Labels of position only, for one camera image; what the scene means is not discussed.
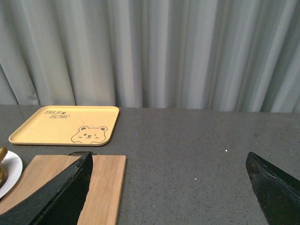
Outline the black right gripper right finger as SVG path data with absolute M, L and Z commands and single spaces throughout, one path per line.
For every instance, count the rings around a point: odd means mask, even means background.
M 300 181 L 253 152 L 247 156 L 246 169 L 268 224 L 298 225 Z

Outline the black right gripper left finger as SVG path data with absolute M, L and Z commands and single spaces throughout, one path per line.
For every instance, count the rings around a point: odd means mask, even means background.
M 41 188 L 0 216 L 2 225 L 76 225 L 93 169 L 87 152 Z

